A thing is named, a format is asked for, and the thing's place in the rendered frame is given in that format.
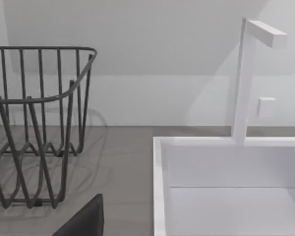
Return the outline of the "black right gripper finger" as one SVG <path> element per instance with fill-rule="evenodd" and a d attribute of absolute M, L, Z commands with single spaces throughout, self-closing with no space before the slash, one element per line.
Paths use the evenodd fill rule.
<path fill-rule="evenodd" d="M 103 236 L 104 225 L 103 194 L 96 194 L 52 236 Z"/>

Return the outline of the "white sink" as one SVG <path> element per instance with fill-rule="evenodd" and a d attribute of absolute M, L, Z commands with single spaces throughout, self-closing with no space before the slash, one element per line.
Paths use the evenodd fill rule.
<path fill-rule="evenodd" d="M 295 137 L 154 137 L 153 228 L 295 236 Z"/>

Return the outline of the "tall white tap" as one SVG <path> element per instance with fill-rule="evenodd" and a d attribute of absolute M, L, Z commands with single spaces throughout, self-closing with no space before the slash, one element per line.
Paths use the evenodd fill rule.
<path fill-rule="evenodd" d="M 243 144 L 247 132 L 247 117 L 253 80 L 256 45 L 260 41 L 272 49 L 287 46 L 288 34 L 260 20 L 243 18 L 236 74 L 236 103 L 232 138 Z"/>

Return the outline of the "small white square knob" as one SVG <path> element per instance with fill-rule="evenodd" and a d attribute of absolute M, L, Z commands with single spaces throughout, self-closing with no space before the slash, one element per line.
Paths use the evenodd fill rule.
<path fill-rule="evenodd" d="M 276 105 L 274 97 L 260 97 L 258 100 L 257 114 L 260 118 L 268 118 L 273 116 Z"/>

